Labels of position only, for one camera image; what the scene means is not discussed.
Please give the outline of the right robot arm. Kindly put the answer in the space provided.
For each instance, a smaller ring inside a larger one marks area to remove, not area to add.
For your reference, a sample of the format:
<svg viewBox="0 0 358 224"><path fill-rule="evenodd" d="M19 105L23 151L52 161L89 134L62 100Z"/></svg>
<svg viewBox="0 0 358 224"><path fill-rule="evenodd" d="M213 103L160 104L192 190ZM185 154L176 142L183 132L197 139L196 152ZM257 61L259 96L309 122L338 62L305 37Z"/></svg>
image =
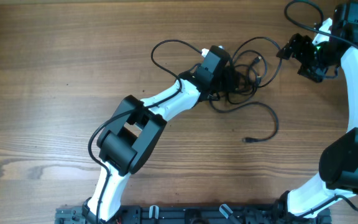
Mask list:
<svg viewBox="0 0 358 224"><path fill-rule="evenodd" d="M337 5L333 17L321 19L312 31L314 38L293 35L277 57L297 59L298 73L316 83L327 79L329 67L342 69L349 120L346 134L323 151L318 173L276 201L274 214L290 222L316 218L334 203L358 195L358 2Z"/></svg>

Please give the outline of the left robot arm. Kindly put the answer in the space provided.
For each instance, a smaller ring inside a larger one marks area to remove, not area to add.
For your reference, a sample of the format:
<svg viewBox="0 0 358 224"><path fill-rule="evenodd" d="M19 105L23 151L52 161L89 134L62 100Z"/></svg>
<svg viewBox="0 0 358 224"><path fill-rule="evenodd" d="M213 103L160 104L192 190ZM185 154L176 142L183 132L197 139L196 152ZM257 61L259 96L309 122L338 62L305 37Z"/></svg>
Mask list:
<svg viewBox="0 0 358 224"><path fill-rule="evenodd" d="M218 46L203 49L204 60L194 71L176 77L168 89L150 98L125 97L110 119L91 135L90 158L101 166L95 192L83 204L89 223L107 223L121 206L129 177L150 157L167 122L201 101L211 99L221 84L223 70L231 64L230 55Z"/></svg>

